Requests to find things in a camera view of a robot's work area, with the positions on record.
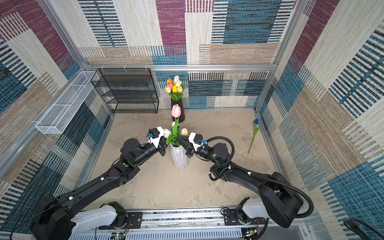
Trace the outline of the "white ribbed ceramic vase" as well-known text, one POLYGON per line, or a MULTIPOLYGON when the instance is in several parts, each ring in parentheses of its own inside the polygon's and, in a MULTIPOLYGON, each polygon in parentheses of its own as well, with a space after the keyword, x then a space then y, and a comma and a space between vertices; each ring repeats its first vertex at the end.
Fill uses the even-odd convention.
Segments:
POLYGON ((175 147, 173 144, 171 144, 171 154, 177 169, 183 170, 188 166, 186 150, 182 146, 175 147))

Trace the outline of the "cream yellow tulip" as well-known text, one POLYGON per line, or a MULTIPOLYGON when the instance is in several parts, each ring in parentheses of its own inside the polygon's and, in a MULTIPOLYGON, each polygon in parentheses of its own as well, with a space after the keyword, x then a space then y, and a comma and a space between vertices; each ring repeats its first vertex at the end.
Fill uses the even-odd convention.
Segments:
POLYGON ((189 132, 188 132, 188 130, 186 128, 182 128, 180 130, 180 135, 183 136, 183 137, 186 137, 186 136, 189 135, 189 132))

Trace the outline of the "black cylindrical vase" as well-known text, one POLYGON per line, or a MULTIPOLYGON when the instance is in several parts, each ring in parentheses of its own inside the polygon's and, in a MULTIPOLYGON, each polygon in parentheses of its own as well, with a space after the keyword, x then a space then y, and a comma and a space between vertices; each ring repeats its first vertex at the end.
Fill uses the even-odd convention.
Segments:
POLYGON ((182 99, 177 101, 171 100, 171 116, 173 120, 178 118, 179 123, 185 120, 185 111, 182 99))

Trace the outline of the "small blue tulip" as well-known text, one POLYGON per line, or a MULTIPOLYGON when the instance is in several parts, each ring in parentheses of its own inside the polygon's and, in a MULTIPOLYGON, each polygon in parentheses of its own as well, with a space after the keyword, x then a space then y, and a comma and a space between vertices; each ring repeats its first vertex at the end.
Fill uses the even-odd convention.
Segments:
POLYGON ((258 120, 258 119, 255 119, 255 120, 253 121, 253 138, 252 138, 251 144, 250 144, 250 146, 249 146, 248 153, 250 153, 250 151, 251 151, 252 145, 253 145, 253 143, 254 143, 255 136, 256 136, 256 134, 258 133, 259 130, 260 130, 259 120, 258 120))

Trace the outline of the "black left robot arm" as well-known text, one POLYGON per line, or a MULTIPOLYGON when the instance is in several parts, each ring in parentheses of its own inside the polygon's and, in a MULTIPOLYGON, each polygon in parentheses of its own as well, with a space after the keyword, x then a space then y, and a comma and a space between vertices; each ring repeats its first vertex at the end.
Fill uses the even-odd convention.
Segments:
POLYGON ((83 209, 109 191, 126 184, 139 172, 139 166, 153 155, 165 155, 168 146, 165 137, 140 144, 137 139, 127 140, 120 157, 99 177, 78 189, 58 197, 47 195, 38 202, 35 214, 23 221, 37 240, 68 240, 80 233, 100 226, 124 228, 128 217, 124 208, 109 203, 99 209, 83 209))

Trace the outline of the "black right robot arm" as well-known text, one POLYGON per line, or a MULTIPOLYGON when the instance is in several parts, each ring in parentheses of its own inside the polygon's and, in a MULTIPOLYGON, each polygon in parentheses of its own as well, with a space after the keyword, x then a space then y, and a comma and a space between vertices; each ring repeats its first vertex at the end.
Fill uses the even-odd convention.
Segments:
POLYGON ((313 213, 315 207, 311 198, 292 186, 282 174, 261 174, 233 163, 235 145, 230 139, 217 136, 204 140, 201 135, 191 140, 188 137, 176 139, 188 157, 197 156, 213 163, 209 170, 211 181, 235 183, 258 194, 268 217, 279 226, 288 228, 294 219, 306 218, 313 213))

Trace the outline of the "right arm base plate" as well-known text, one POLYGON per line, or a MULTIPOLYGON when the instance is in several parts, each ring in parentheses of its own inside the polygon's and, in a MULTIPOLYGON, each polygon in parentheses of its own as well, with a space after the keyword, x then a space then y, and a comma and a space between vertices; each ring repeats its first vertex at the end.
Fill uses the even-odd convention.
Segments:
POLYGON ((242 211, 236 209, 230 209, 228 207, 221 208, 221 215, 224 217, 226 226, 237 226, 237 225, 264 225, 266 218, 249 218, 242 211))

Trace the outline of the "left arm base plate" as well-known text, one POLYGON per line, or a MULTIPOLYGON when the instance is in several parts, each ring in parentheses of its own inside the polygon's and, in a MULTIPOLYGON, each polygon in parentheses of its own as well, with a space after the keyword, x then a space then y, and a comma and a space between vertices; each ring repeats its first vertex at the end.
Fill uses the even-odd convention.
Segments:
POLYGON ((142 224, 143 212, 126 212, 118 214, 116 219, 108 226, 98 227, 98 230, 127 230, 139 229, 142 224))

